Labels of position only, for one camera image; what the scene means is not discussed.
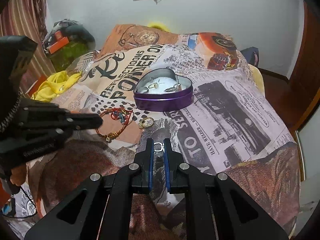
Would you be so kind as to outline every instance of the yellow cloth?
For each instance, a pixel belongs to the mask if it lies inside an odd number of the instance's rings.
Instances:
[[[31,99],[50,102],[57,97],[57,95],[62,94],[72,87],[81,77],[81,74],[80,72],[69,77],[66,70],[52,74],[40,85],[38,91],[33,93]]]
[[[160,22],[151,22],[148,24],[149,28],[155,28],[161,31],[166,31],[166,32],[170,32],[169,29],[167,28],[167,26],[165,26],[163,23]]]
[[[250,70],[252,71],[252,76],[253,76],[253,79],[254,79],[254,82],[256,83],[257,85],[257,88],[259,89],[259,91],[264,95],[264,83],[263,83],[263,78],[262,78],[262,75],[260,73],[260,71],[255,67],[255,66],[252,66],[250,64],[248,64],[249,67],[250,67]]]

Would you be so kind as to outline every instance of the heart-shaped tin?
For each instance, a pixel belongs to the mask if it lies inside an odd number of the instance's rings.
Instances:
[[[168,77],[174,79],[179,86],[175,89],[168,89],[168,92],[162,94],[148,94],[145,86],[150,80],[159,77]],[[187,77],[176,75],[173,70],[168,68],[159,68],[145,74],[138,82],[133,91],[134,101],[140,110],[153,112],[168,112],[185,108],[192,101],[192,81]]]

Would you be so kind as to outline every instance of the ring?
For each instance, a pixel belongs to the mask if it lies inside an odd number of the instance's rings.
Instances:
[[[143,129],[143,128],[149,128],[151,126],[153,126],[153,124],[155,123],[155,120],[152,118],[152,117],[146,117],[146,118],[143,118],[139,123],[139,128],[140,129]]]
[[[155,148],[154,148],[154,152],[156,152],[156,153],[158,153],[158,152],[162,152],[163,150],[164,150],[164,145],[162,144],[162,143],[160,143],[160,142],[155,142],[154,144],[153,144],[153,146],[156,146],[156,145],[160,145],[161,146],[161,149],[160,150],[156,150]]]
[[[181,91],[181,85],[179,83],[175,84],[173,87],[171,88],[167,88],[165,89],[164,91],[165,92],[178,92],[178,91]]]
[[[148,88],[155,88],[155,89],[157,89],[158,87],[159,87],[158,83],[153,83],[148,86]]]
[[[140,94],[147,94],[149,93],[149,89],[147,87],[142,87],[142,88],[139,88],[137,92]]]

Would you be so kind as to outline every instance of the metal screw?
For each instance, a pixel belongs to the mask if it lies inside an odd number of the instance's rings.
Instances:
[[[131,163],[129,165],[129,169],[135,171],[136,169],[139,168],[139,165],[137,163]]]
[[[97,181],[98,179],[100,179],[100,175],[98,173],[91,174],[90,179],[92,181]]]
[[[228,175],[223,172],[218,174],[218,179],[226,180],[227,178],[228,178]]]
[[[57,132],[58,134],[63,134],[63,130],[61,130],[60,128],[57,128],[57,129],[56,129],[56,132]]]
[[[179,167],[180,167],[180,169],[182,169],[182,170],[187,170],[187,169],[190,168],[190,165],[189,165],[188,163],[181,163],[181,164],[179,165]]]

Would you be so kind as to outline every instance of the silver ring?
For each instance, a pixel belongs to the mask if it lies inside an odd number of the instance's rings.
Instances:
[[[181,85],[180,85],[179,83],[177,83],[177,84],[174,84],[173,87],[167,88],[167,89],[165,89],[164,91],[165,91],[165,92],[178,92],[178,91],[181,91],[181,90],[182,90],[182,89],[181,89]]]
[[[182,90],[181,85],[179,83],[175,84],[173,87],[176,89],[177,92]]]
[[[156,149],[153,148],[154,152],[158,153],[158,152],[162,152],[164,150],[164,145],[161,142],[155,142],[153,144],[153,146],[156,146],[156,145],[161,145],[161,150],[156,150]]]
[[[147,94],[149,93],[149,89],[147,87],[138,88],[137,92],[140,94]]]

